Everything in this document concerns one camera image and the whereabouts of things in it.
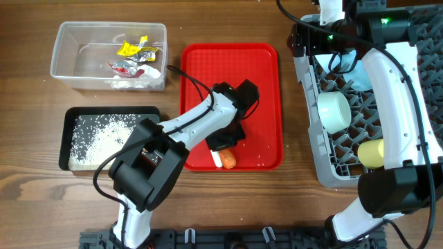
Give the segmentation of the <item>white plastic spoon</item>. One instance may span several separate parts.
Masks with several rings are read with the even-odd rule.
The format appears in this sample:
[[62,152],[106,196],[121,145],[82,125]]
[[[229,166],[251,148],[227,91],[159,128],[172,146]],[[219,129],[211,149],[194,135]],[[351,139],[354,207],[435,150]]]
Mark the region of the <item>white plastic spoon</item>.
[[210,151],[214,164],[217,168],[223,167],[222,160],[218,151]]

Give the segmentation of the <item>orange carrot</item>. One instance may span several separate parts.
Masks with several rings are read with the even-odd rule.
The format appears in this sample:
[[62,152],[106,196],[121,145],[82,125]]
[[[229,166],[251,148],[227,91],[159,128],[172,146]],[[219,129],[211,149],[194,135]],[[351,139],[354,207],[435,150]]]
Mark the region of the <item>orange carrot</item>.
[[233,153],[229,149],[220,150],[219,157],[220,157],[222,166],[226,169],[232,169],[237,164],[236,158],[234,157]]

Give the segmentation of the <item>light blue plate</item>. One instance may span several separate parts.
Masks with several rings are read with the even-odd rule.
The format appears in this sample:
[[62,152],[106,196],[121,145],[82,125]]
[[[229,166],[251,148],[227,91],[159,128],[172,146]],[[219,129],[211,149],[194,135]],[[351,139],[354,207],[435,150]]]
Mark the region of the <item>light blue plate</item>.
[[354,69],[348,73],[352,67],[355,57],[355,50],[352,50],[344,55],[337,55],[332,63],[330,63],[331,59],[333,58],[332,54],[314,56],[326,73],[330,73],[331,71],[347,71],[347,73],[339,74],[339,76],[342,76],[346,82],[351,80],[352,84],[350,87],[352,89],[357,91],[368,91],[372,89],[372,84],[361,60],[357,60]]

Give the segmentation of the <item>mint green rice bowl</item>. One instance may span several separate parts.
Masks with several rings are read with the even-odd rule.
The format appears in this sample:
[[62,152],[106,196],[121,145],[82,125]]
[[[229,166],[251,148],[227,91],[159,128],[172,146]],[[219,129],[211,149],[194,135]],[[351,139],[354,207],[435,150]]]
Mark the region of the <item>mint green rice bowl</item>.
[[350,106],[341,92],[320,93],[317,104],[320,121],[327,133],[335,134],[350,126]]

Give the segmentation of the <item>white tissue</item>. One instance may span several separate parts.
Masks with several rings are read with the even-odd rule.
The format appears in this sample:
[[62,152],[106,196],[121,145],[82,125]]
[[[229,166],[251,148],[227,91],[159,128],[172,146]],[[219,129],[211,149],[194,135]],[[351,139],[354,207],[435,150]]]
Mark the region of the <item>white tissue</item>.
[[105,80],[112,89],[148,89],[159,90],[164,88],[164,77],[161,72],[151,66],[142,65],[138,69],[143,73],[136,78],[121,78],[115,75],[111,80]]

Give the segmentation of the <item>yellow sauce packet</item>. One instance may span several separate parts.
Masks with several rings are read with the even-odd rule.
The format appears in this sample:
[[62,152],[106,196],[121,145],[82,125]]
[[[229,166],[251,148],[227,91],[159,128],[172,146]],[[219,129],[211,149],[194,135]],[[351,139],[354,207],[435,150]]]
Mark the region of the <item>yellow sauce packet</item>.
[[127,41],[124,41],[120,49],[117,51],[117,55],[126,57],[127,59],[137,63],[155,62],[156,52],[159,49],[146,46],[148,41],[149,37],[147,35],[140,38],[138,45],[133,45]]

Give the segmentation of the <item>red snack wrapper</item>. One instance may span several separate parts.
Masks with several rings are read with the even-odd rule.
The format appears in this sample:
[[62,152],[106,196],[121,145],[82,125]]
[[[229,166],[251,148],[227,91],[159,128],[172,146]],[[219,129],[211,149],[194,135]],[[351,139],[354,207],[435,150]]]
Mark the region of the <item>red snack wrapper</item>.
[[145,70],[140,68],[136,62],[131,60],[108,62],[108,65],[119,77],[137,78],[145,72]]

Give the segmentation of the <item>white rice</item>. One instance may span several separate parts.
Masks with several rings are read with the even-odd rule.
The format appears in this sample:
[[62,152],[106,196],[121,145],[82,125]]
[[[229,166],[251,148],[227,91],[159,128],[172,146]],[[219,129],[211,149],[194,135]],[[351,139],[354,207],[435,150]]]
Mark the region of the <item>white rice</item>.
[[113,153],[123,148],[136,125],[155,114],[90,114],[74,119],[69,147],[68,169],[94,171]]

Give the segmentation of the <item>yellow plastic cup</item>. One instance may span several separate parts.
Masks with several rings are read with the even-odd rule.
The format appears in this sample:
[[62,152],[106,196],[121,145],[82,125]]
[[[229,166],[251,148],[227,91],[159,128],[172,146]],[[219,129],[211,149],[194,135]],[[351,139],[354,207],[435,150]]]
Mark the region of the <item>yellow plastic cup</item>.
[[363,142],[357,150],[357,156],[361,164],[369,169],[383,167],[383,139]]

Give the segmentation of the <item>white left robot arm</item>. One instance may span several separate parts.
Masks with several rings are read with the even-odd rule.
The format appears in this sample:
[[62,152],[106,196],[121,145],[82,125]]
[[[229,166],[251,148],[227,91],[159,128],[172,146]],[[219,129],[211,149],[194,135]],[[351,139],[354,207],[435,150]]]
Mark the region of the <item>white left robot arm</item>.
[[149,237],[153,210],[171,192],[195,146],[206,141],[210,150],[220,151],[245,139],[240,122],[259,97],[258,87],[249,80],[237,87],[222,82],[181,116],[160,123],[145,119],[136,125],[110,158],[109,177],[121,211],[113,228],[119,248],[137,248]]

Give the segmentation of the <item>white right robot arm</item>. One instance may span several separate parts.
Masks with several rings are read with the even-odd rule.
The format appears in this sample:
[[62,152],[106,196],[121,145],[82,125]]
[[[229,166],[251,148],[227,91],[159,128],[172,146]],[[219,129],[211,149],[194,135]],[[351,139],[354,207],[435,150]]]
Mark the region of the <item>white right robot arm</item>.
[[417,65],[415,29],[407,10],[352,5],[342,19],[293,20],[287,40],[297,64],[312,55],[356,51],[370,78],[383,135],[383,167],[359,178],[358,197],[326,221],[329,244],[356,244],[405,214],[429,209],[424,241],[435,224],[442,185],[442,149],[428,119]]

